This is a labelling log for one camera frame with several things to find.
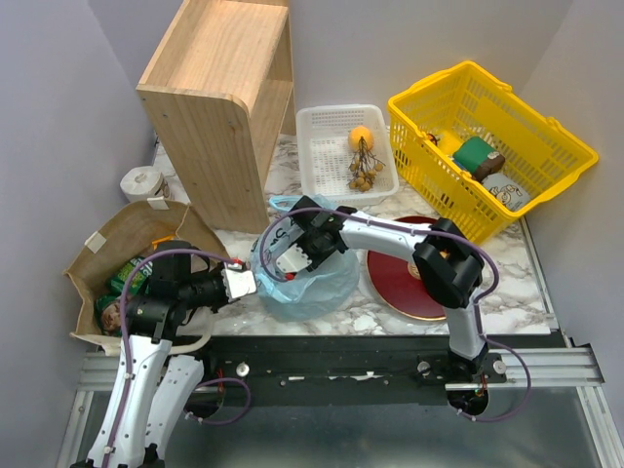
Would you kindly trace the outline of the brown paper bag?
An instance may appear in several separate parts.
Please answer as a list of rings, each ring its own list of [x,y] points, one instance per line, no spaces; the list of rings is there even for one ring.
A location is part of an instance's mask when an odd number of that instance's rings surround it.
[[[104,335],[97,325],[96,299],[104,295],[107,279],[128,260],[152,254],[152,243],[171,235],[203,251],[227,255],[221,241],[190,205],[164,198],[132,202],[85,241],[64,271],[82,299],[73,337],[102,347],[107,356],[120,354],[121,339]]]

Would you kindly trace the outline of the wooden shelf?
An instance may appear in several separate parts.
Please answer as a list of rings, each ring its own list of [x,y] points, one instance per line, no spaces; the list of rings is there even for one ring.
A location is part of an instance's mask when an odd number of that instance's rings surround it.
[[[182,2],[136,91],[202,220],[262,233],[274,148],[295,132],[288,2]]]

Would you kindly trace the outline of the brown longan fruit bunch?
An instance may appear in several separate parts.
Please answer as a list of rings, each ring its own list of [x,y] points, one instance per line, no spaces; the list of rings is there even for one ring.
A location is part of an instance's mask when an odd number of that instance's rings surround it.
[[[373,189],[375,179],[385,169],[385,164],[365,147],[354,152],[349,172],[351,178],[348,187],[360,192],[368,192]]]

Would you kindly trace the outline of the light blue plastic bag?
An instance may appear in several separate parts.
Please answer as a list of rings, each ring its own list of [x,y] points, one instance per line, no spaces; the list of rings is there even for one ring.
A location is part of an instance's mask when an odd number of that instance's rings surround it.
[[[263,307],[282,322],[304,322],[331,313],[356,289],[360,262],[350,249],[334,253],[314,271],[281,273],[275,260],[310,227],[341,227],[331,214],[337,205],[322,195],[274,196],[269,204],[280,214],[254,242],[251,269]]]

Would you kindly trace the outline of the orange snack packet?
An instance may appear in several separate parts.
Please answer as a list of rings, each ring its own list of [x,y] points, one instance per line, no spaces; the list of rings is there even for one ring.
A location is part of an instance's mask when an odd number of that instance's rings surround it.
[[[157,248],[158,248],[161,244],[164,244],[164,243],[166,243],[166,242],[170,242],[170,241],[174,240],[175,238],[176,238],[175,236],[170,235],[170,236],[166,236],[166,237],[163,237],[163,238],[160,238],[160,239],[154,240],[154,241],[151,243],[151,245],[152,245],[152,249],[153,249],[154,251],[156,251],[156,250],[157,250]]]

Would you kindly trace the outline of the orange fruit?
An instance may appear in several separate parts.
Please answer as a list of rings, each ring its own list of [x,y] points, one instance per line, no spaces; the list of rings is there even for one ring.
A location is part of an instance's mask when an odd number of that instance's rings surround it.
[[[352,151],[358,151],[363,147],[372,150],[374,148],[374,135],[365,126],[355,127],[348,134],[348,145]]]

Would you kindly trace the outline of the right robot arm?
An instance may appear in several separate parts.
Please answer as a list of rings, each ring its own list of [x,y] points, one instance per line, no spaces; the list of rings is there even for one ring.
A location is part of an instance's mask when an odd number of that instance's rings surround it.
[[[477,297],[484,260],[452,221],[440,218],[430,224],[405,224],[347,206],[325,209],[307,196],[301,197],[288,215],[301,234],[278,255],[280,273],[311,272],[331,255],[348,250],[409,262],[429,297],[445,310],[450,374],[468,382],[482,373],[488,345],[481,337]]]

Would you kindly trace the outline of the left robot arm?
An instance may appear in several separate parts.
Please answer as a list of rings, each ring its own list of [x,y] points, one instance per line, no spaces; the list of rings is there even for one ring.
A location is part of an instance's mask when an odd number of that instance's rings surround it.
[[[202,351],[174,353],[189,310],[213,311],[237,295],[236,280],[254,292],[244,262],[168,241],[129,272],[119,295],[121,350],[108,407],[80,467],[162,467],[168,442],[191,393],[215,377],[215,359]]]

